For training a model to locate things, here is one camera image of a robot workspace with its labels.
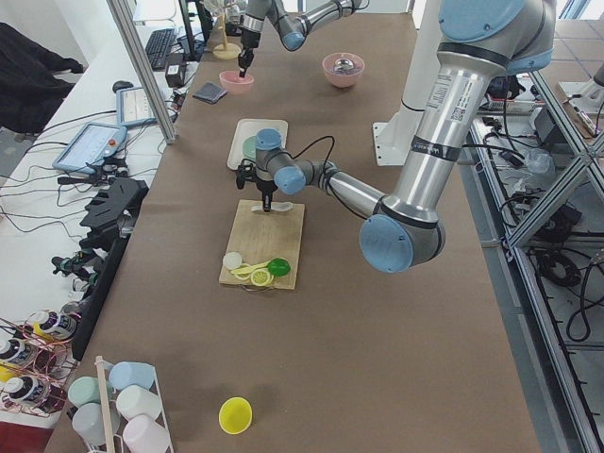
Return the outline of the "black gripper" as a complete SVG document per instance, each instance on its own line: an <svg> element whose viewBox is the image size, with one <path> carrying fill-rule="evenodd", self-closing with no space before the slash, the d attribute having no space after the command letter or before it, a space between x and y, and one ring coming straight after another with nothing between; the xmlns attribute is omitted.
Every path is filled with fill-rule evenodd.
<svg viewBox="0 0 604 453"><path fill-rule="evenodd" d="M266 181L259 179L257 181L257 188L261 193L262 210L270 212L272 210L273 193L277 190L277 185L273 180Z"/></svg>
<svg viewBox="0 0 604 453"><path fill-rule="evenodd" d="M244 28L242 30L241 44L242 52L238 57L239 77L245 77L247 70L252 64L254 50L259 47L259 33Z"/></svg>

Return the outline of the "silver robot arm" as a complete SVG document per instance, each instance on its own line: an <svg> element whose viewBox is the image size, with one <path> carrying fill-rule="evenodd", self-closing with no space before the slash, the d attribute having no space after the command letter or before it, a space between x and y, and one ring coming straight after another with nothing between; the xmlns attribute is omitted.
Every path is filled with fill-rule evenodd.
<svg viewBox="0 0 604 453"><path fill-rule="evenodd" d="M362 1L331 0L319 7L292 16L281 1L249 1L241 23L241 46L238 56L239 79L243 79L254 59L254 50L260 46L264 22L268 20L277 32L283 47L296 51L313 31L330 22L351 16L363 9Z"/></svg>
<svg viewBox="0 0 604 453"><path fill-rule="evenodd" d="M436 36L440 68L394 191L382 193L328 159L296 159L265 128L254 162L264 202L275 191L318 187L364 216L360 247L375 269L397 273L434 259L445 245L436 207L490 82L546 67L555 24L552 1L439 2L421 29Z"/></svg>

